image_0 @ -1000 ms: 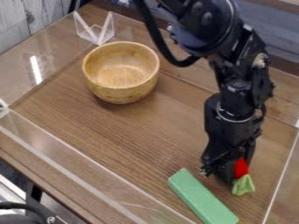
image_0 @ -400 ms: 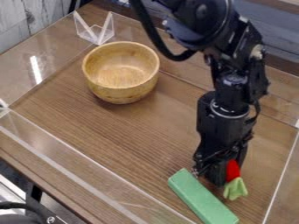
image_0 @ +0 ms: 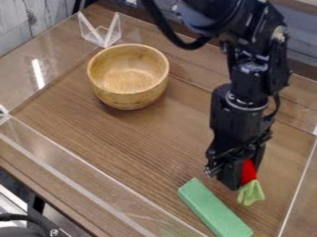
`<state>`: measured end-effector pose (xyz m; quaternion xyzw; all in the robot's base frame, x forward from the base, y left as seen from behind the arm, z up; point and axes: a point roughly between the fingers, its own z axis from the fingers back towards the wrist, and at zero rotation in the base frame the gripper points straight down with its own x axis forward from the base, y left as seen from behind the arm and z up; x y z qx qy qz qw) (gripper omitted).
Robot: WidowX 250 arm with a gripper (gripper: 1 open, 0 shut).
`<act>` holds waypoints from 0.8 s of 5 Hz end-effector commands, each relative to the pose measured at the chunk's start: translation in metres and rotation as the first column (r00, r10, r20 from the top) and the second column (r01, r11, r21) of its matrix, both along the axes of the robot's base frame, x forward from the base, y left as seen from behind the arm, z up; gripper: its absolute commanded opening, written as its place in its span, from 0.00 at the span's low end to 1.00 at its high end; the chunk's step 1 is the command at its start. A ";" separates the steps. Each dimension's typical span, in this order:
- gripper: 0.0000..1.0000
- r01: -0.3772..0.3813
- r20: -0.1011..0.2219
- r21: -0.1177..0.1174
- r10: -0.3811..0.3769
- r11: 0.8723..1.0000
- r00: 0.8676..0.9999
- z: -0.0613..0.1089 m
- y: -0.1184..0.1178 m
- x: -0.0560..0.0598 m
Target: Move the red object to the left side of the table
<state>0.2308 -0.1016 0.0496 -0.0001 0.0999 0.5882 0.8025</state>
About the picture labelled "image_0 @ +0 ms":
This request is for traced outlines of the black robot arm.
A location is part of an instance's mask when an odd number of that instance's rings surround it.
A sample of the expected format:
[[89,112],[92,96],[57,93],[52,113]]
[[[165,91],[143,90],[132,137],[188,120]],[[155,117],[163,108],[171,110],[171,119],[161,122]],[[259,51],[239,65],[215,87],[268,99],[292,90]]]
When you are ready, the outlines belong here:
[[211,93],[214,134],[206,173],[232,191],[242,187],[242,163],[260,164],[271,138],[279,92],[290,84],[288,31],[267,0],[175,0],[173,12],[196,34],[219,39],[230,82]]

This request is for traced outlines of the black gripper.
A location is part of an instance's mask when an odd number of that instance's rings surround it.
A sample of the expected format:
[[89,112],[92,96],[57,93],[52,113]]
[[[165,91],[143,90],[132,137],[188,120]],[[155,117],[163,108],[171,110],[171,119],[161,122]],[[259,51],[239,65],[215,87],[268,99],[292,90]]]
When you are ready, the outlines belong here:
[[214,139],[206,152],[206,173],[228,190],[236,191],[242,182],[242,163],[250,158],[255,169],[264,155],[270,139],[272,116],[264,116],[266,98],[244,102],[234,93],[231,85],[219,86],[211,93],[210,123]]

